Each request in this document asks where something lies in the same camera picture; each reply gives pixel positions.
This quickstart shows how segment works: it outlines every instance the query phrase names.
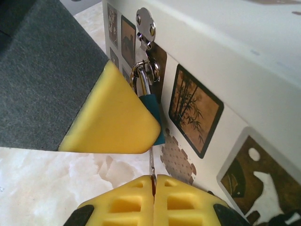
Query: metal hasp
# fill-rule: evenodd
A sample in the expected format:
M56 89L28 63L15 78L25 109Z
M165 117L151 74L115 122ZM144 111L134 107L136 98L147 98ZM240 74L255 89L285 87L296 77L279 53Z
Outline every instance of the metal hasp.
M138 28L137 38L141 42L139 51L142 53L136 56L136 64L133 66L130 75L130 85L137 94L137 79L141 81L143 95L151 94L150 86L159 81L159 65L148 52L151 50L152 42L156 37L156 26L151 14L146 8L141 8L136 13L136 23ZM157 182L154 166L154 156L152 147L150 152L150 175L154 183Z

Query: bamboo picture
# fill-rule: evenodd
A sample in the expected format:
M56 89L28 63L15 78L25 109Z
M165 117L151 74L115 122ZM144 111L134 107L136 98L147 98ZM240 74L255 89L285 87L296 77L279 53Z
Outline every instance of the bamboo picture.
M178 65L169 117L203 158L223 111L223 103Z

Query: marble floor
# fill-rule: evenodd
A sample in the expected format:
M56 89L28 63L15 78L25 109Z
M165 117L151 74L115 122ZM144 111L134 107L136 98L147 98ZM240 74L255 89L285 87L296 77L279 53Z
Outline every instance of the marble floor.
M75 18L105 51L102 3ZM154 154L156 172L167 174L159 153ZM0 147L0 225L62 226L82 202L148 173L148 152L86 154Z

